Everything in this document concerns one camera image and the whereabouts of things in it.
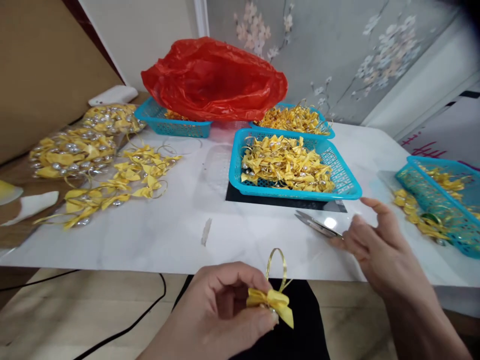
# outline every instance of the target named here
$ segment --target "right hand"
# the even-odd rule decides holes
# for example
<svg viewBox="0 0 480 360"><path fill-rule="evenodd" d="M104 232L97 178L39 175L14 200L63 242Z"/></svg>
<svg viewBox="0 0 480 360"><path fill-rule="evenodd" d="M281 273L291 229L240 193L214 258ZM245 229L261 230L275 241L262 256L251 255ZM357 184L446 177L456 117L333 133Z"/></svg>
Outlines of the right hand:
<svg viewBox="0 0 480 360"><path fill-rule="evenodd" d="M384 301L438 304L432 285L400 232L395 214L376 199L360 200L377 213L378 227L355 215L343 238L334 237L331 244L355 256L366 279Z"/></svg>

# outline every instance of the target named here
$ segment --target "hand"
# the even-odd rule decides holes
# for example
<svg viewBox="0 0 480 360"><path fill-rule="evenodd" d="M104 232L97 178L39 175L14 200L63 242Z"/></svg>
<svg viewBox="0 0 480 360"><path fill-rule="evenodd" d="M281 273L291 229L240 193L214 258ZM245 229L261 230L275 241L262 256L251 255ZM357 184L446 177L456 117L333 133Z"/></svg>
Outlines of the hand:
<svg viewBox="0 0 480 360"><path fill-rule="evenodd" d="M378 227L355 215L343 238L334 237L331 244L355 256L366 279L385 301L438 304L432 285L400 232L395 214L378 200L363 197L361 202L377 213Z"/></svg>
<svg viewBox="0 0 480 360"><path fill-rule="evenodd" d="M224 360L251 348L279 317L246 308L248 288L267 293L264 274L243 262L201 268L138 360Z"/></svg>

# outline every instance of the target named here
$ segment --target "black cutting mat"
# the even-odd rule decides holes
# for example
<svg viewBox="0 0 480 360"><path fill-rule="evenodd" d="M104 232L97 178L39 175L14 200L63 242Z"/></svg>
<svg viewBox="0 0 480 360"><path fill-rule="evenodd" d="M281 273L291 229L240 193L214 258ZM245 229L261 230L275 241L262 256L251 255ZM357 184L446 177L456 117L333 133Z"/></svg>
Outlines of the black cutting mat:
<svg viewBox="0 0 480 360"><path fill-rule="evenodd" d="M337 213L346 213L347 209L341 200L337 201L312 201L312 200L298 200L287 199L280 197L266 197L266 196L251 196L243 195L238 189L234 188L232 184L228 183L225 200L237 203L250 203L283 206L298 209L323 210Z"/></svg>

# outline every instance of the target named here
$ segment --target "plastic basket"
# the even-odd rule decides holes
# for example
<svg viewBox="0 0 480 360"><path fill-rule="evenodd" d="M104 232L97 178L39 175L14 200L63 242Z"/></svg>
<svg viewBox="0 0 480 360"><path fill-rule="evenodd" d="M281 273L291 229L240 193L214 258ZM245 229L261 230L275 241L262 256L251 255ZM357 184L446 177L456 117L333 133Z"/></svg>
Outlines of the plastic basket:
<svg viewBox="0 0 480 360"><path fill-rule="evenodd" d="M427 213L442 219L448 228L447 236L465 255L480 259L480 221L466 209L475 207L480 212L480 173L457 161L429 157L409 156L396 178L418 201L418 205ZM428 171L439 168L441 173L452 175L452 181L463 177L465 189L458 191L463 195L462 203L455 200L420 166Z"/></svg>
<svg viewBox="0 0 480 360"><path fill-rule="evenodd" d="M228 179L232 186L237 188L243 195L314 201L356 200L362 196L362 188L345 161L342 159L337 148L330 141L317 135L302 134L299 132L293 132L288 138L300 139L300 137L302 137L303 146L310 151L315 149L322 157L322 163L331 167L331 180L336 184L333 193L275 188L272 187L273 184L270 181L263 179L258 180L258 185L255 185L250 181L242 182L242 158L246 150L242 147L253 143L252 138L246 140L245 138L252 136L257 140L262 140L264 137L271 137L273 135L271 130L272 129L269 131L263 131L262 127L259 127L258 129L246 128L237 131L235 134ZM280 136L283 134L278 132L275 133L275 135Z"/></svg>
<svg viewBox="0 0 480 360"><path fill-rule="evenodd" d="M296 105L287 104L285 102L279 102L275 107L277 109L282 109L283 110L283 109L291 109L291 108L294 108L295 106ZM331 128L331 124L329 124L325 120L325 117L316 108L314 108L313 106L310 106L310 109L312 111L318 113L318 117L319 117L320 123L321 123L320 130L327 131L328 129L330 129L330 135L314 135L314 134L310 134L310 135L321 137L322 139L333 139L335 137L335 131L333 131L333 129ZM290 137L291 135L294 135L294 134L305 134L304 132L299 132L299 131L287 131L287 130L272 129L270 127L261 127L261 126L255 125L253 121L250 121L249 124L253 129L256 129L256 130L258 130L258 129L273 130L275 133L283 135L285 137Z"/></svg>
<svg viewBox="0 0 480 360"><path fill-rule="evenodd" d="M184 121L163 118L167 110L160 106L153 97L145 101L136 111L137 119L146 122L160 135L185 136L191 138L208 138L212 121Z"/></svg>

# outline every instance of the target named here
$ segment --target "yellow ribbon bow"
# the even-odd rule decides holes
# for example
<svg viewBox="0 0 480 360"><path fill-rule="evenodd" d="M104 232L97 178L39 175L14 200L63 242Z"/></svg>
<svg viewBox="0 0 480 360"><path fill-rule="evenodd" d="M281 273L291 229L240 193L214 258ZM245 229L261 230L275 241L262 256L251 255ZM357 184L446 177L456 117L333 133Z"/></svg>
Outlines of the yellow ribbon bow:
<svg viewBox="0 0 480 360"><path fill-rule="evenodd" d="M248 308L256 307L259 305L266 305L270 309L274 309L278 316L292 329L294 328L294 315L292 309L289 308L289 297L282 293L282 291L290 284L292 280L287 282L287 263L285 261L284 254L279 248L274 248L271 251L270 258L268 259L268 265L266 266L265 277L269 279L270 264L272 263L272 256L275 250L281 255L283 261L283 279L281 281L280 289L278 291L270 289L268 293L264 293L261 290L254 288L248 289L248 298L246 299L246 306Z"/></svg>

